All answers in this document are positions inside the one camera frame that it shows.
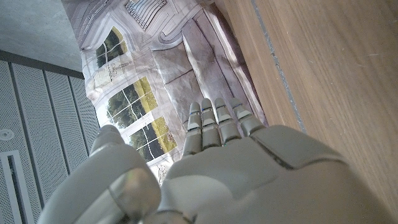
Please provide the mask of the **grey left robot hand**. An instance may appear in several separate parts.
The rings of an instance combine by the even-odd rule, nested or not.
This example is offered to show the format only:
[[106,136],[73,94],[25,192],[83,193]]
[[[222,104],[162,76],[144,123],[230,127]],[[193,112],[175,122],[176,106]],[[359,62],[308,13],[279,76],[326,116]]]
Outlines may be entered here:
[[192,103],[182,158],[159,182],[112,125],[40,223],[395,223],[344,157],[264,126],[233,98]]

